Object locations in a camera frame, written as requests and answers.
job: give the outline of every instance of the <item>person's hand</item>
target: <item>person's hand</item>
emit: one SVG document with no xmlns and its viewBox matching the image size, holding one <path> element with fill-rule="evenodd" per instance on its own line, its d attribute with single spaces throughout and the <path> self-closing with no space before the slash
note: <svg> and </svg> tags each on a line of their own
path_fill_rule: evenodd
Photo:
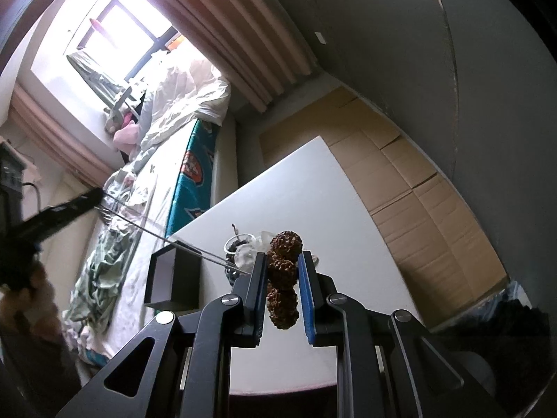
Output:
<svg viewBox="0 0 557 418">
<path fill-rule="evenodd" d="M 31 292 L 27 287 L 19 291 L 7 291 L 0 299 L 0 323 L 18 331 L 16 314 L 29 310 L 33 305 Z"/>
<path fill-rule="evenodd" d="M 29 277 L 31 286 L 35 289 L 41 289 L 47 281 L 45 266 L 40 261 L 34 263 L 33 273 Z"/>
<path fill-rule="evenodd" d="M 52 304 L 50 313 L 45 314 L 31 327 L 31 333 L 53 343 L 59 342 L 62 326 L 58 319 L 58 307 Z"/>
</svg>

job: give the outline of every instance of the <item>brown textured bead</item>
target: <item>brown textured bead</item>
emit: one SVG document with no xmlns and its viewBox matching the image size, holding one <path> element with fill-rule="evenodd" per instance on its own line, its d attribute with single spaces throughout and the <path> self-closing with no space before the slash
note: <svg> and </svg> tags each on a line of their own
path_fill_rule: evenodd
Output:
<svg viewBox="0 0 557 418">
<path fill-rule="evenodd" d="M 286 330 L 292 327 L 299 318 L 297 310 L 298 297 L 294 289 L 271 289 L 267 296 L 269 317 L 276 328 Z"/>
<path fill-rule="evenodd" d="M 281 232 L 271 241 L 271 251 L 292 262 L 297 261 L 302 247 L 302 239 L 293 231 Z"/>
<path fill-rule="evenodd" d="M 298 310 L 295 309 L 294 312 L 290 314 L 276 314 L 274 312 L 270 312 L 269 317 L 276 328 L 279 330 L 288 330 L 297 322 L 300 314 L 298 313 Z"/>
<path fill-rule="evenodd" d="M 276 261 L 282 259 L 282 257 L 278 256 L 274 251 L 267 252 L 267 261 L 269 262 L 269 267 L 271 267 Z"/>
<path fill-rule="evenodd" d="M 298 296 L 294 289 L 279 290 L 272 288 L 267 294 L 267 308 L 269 311 L 274 308 L 293 309 L 298 306 Z"/>
<path fill-rule="evenodd" d="M 288 259 L 279 258 L 269 265 L 269 280 L 281 290 L 292 289 L 298 279 L 296 265 Z"/>
</svg>

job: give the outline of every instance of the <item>gray wall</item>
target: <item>gray wall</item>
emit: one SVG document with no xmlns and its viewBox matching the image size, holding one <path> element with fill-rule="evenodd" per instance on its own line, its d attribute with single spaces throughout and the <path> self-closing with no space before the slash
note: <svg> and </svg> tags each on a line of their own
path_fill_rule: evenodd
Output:
<svg viewBox="0 0 557 418">
<path fill-rule="evenodd" d="M 524 17 L 508 0 L 280 2 L 453 181 L 557 332 L 557 65 Z"/>
</svg>

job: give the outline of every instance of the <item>window frame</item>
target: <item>window frame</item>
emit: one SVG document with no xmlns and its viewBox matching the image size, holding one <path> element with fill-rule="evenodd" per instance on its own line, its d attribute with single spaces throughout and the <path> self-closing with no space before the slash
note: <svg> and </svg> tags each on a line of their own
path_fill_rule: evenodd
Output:
<svg viewBox="0 0 557 418">
<path fill-rule="evenodd" d="M 128 8 L 126 8 L 125 5 L 123 5 L 120 2 L 120 0 L 110 0 L 108 5 L 106 5 L 106 7 L 101 11 L 101 13 L 96 18 L 96 20 L 102 23 L 102 20 L 104 20 L 104 18 L 108 15 L 108 13 L 113 8 L 115 8 L 115 6 L 122 9 L 122 11 L 128 17 L 130 17 L 130 19 L 132 19 L 133 22 L 138 27 L 140 27 L 141 31 L 143 31 L 147 36 L 149 36 L 149 38 L 153 42 L 150 49 L 148 49 L 143 54 L 140 60 L 135 64 L 135 66 L 133 66 L 132 70 L 130 70 L 124 77 L 124 80 L 126 80 L 127 82 L 130 78 L 135 77 L 139 73 L 139 71 L 143 68 L 143 66 L 149 62 L 149 60 L 151 59 L 151 55 L 153 53 L 158 52 L 159 50 L 169 51 L 167 44 L 173 40 L 173 38 L 178 34 L 178 31 L 175 29 L 175 27 L 171 25 L 171 27 L 167 29 L 160 37 L 156 37 L 151 31 L 149 31 L 149 29 L 143 23 L 141 23 L 141 21 Z M 87 46 L 87 42 L 89 41 L 89 39 L 91 39 L 93 33 L 95 33 L 95 29 L 91 26 L 85 33 L 85 36 L 83 36 L 83 39 L 79 41 L 79 44 L 77 44 L 78 50 Z"/>
</svg>

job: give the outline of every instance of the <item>metal rod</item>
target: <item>metal rod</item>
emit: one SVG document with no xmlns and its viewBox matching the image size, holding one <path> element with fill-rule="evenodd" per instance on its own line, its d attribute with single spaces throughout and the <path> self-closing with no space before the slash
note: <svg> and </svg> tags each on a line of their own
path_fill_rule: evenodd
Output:
<svg viewBox="0 0 557 418">
<path fill-rule="evenodd" d="M 133 207 L 129 207 L 127 204 L 123 203 L 123 202 L 120 201 L 118 198 L 114 198 L 114 196 L 109 195 L 107 192 L 105 192 L 105 196 L 106 196 L 107 198 L 113 199 L 113 200 L 116 201 L 118 204 L 120 204 L 120 205 L 126 207 L 126 209 L 130 210 L 130 211 L 131 211 L 132 213 L 134 213 L 137 217 L 142 217 L 142 216 L 143 216 L 140 212 L 138 212 L 137 210 L 133 209 Z M 113 210 L 111 210 L 110 212 L 113 213 L 114 215 L 117 215 L 117 216 L 121 217 L 121 215 L 120 215 L 119 213 L 116 213 L 116 212 L 113 211 Z M 149 223 L 151 223 L 151 224 L 152 224 L 154 227 L 156 227 L 158 230 L 165 231 L 165 228 L 163 228 L 159 223 L 152 221 L 150 218 L 147 218 L 147 217 L 146 217 L 146 221 L 148 221 Z M 213 253 L 211 253 L 210 251 L 207 251 L 207 250 L 205 250 L 205 249 L 196 247 L 196 246 L 195 246 L 194 244 L 192 244 L 192 243 L 188 243 L 188 242 L 186 242 L 186 241 L 184 241 L 184 240 L 180 240 L 180 241 L 181 241 L 181 242 L 184 242 L 184 243 L 187 243 L 189 246 L 191 246 L 192 248 L 196 249 L 197 251 L 201 251 L 201 253 L 205 253 L 206 255 L 213 256 L 213 257 L 215 257 L 216 259 L 219 259 L 220 261 L 228 262 L 228 260 L 227 260 L 226 258 L 223 258 L 223 257 L 221 257 L 221 256 L 215 255 L 215 254 L 213 254 Z"/>
<path fill-rule="evenodd" d="M 109 209 L 108 207 L 105 207 L 105 206 L 103 206 L 103 205 L 100 205 L 99 208 L 100 208 L 101 210 L 104 210 L 104 211 L 107 211 L 107 212 L 110 212 L 110 213 L 114 214 L 114 215 L 117 216 L 118 218 L 121 218 L 122 220 L 126 221 L 127 223 L 132 224 L 133 226 L 137 227 L 137 228 L 140 229 L 141 231 L 146 232 L 147 234 L 153 235 L 154 237 L 157 237 L 157 238 L 161 239 L 162 241 L 164 241 L 164 242 L 166 242 L 166 243 L 169 243 L 170 245 L 174 246 L 174 247 L 177 248 L 177 249 L 181 249 L 181 250 L 186 251 L 187 253 L 190 253 L 190 254 L 192 254 L 192 255 L 194 255 L 194 256 L 198 256 L 198 257 L 200 257 L 201 259 L 205 259 L 205 261 L 212 262 L 212 263 L 214 263 L 214 264 L 217 264 L 217 265 L 219 265 L 219 266 L 223 266 L 223 267 L 225 267 L 225 268 L 232 267 L 233 269 L 237 270 L 238 272 L 244 273 L 244 275 L 250 275 L 248 272 L 246 272 L 246 271 L 244 271 L 244 270 L 241 270 L 241 269 L 239 269 L 238 267 L 236 267 L 236 265 L 235 265 L 235 266 L 231 266 L 231 265 L 228 264 L 228 263 L 219 262 L 219 260 L 220 260 L 221 258 L 220 258 L 219 256 L 213 255 L 212 253 L 209 253 L 208 251 L 204 251 L 204 250 L 203 250 L 204 253 L 206 253 L 206 254 L 208 254 L 208 255 L 211 255 L 211 256 L 215 257 L 216 259 L 218 259 L 218 260 L 211 259 L 211 258 L 209 258 L 209 257 L 207 257 L 207 256 L 203 256 L 203 255 L 200 254 L 198 251 L 195 251 L 197 248 L 194 247 L 194 246 L 191 245 L 191 244 L 189 244 L 189 245 L 190 245 L 193 249 L 190 249 L 190 248 L 187 247 L 187 246 L 180 245 L 179 243 L 176 243 L 175 241 L 169 240 L 168 238 L 163 237 L 162 235 L 158 235 L 158 234 L 154 233 L 153 231 L 148 230 L 146 227 L 142 227 L 142 226 L 140 226 L 139 224 L 133 222 L 133 221 L 130 220 L 129 218 L 126 218 L 126 217 L 120 215 L 118 212 L 115 212 L 115 210 Z M 187 244 L 186 241 L 180 240 L 179 238 L 177 238 L 177 240 L 180 241 L 180 242 L 183 242 L 183 243 Z"/>
</svg>

